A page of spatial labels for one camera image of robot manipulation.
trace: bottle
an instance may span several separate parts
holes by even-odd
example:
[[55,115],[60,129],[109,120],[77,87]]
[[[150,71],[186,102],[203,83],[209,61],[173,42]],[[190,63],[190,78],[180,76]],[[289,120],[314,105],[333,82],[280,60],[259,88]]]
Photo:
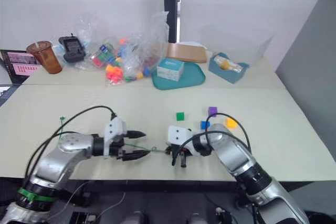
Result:
[[240,66],[237,63],[234,63],[233,61],[226,59],[222,56],[217,55],[214,58],[214,61],[217,63],[217,65],[220,66],[220,68],[222,68],[223,70],[233,70],[237,73],[240,73],[243,69],[242,66]]

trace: green cube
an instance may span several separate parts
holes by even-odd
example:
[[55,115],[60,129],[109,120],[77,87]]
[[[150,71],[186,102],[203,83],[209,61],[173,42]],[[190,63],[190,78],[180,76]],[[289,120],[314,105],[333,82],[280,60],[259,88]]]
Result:
[[176,113],[176,120],[184,121],[184,112],[177,112]]

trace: plastic cup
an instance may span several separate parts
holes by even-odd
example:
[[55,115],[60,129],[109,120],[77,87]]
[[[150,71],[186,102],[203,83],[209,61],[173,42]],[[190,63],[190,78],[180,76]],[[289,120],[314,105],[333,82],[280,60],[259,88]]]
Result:
[[27,47],[26,51],[32,54],[41,65],[48,71],[48,73],[55,74],[62,71],[54,51],[52,44],[48,41],[39,41]]

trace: yellow cube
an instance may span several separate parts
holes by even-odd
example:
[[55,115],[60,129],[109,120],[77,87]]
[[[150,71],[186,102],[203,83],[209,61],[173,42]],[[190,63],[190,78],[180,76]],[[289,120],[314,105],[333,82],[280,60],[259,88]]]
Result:
[[108,65],[106,66],[105,70],[106,70],[106,72],[110,72],[110,73],[112,73],[112,72],[114,72],[114,66],[108,64]]
[[226,127],[227,128],[236,128],[238,126],[237,122],[231,118],[226,119]]
[[137,74],[137,79],[141,79],[141,78],[143,78],[143,73],[142,73],[142,72],[139,72],[139,73]]

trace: cardboard box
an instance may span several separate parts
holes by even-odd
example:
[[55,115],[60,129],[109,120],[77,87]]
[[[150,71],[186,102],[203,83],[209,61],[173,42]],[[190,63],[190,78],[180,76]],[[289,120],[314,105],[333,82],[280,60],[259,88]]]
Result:
[[158,77],[178,81],[183,73],[184,62],[174,59],[163,59],[157,67]]
[[196,63],[206,63],[204,47],[169,43],[167,58]]

